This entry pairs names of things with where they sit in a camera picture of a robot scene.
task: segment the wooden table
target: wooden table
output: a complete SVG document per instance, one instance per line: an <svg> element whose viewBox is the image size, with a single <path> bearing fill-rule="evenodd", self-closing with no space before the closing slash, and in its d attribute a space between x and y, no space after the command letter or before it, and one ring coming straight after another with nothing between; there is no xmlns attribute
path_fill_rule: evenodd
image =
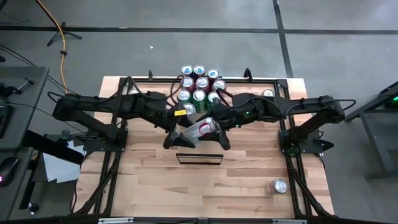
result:
<svg viewBox="0 0 398 224"><path fill-rule="evenodd" d="M120 77L104 77L100 96L118 89ZM290 98L307 97L303 79L288 79ZM142 91L169 94L168 83L139 83ZM232 94L251 92L260 95L271 88L265 84L230 84ZM295 116L297 125L310 114ZM111 115L96 113L104 123ZM288 182L285 157L277 142L279 123L252 123L228 132L231 149L222 150L217 142L201 142L196 149L164 149L164 130L155 129L142 119L128 121L129 139L122 154L114 194L112 216L130 217L212 217L212 218L292 218L290 191L270 196L265 186L275 178ZM220 166L180 165L176 152L224 154ZM75 210L88 200L100 179L104 153L94 152L81 167ZM326 211L333 213L322 162L303 154L308 188ZM297 186L300 208L302 194Z"/></svg>

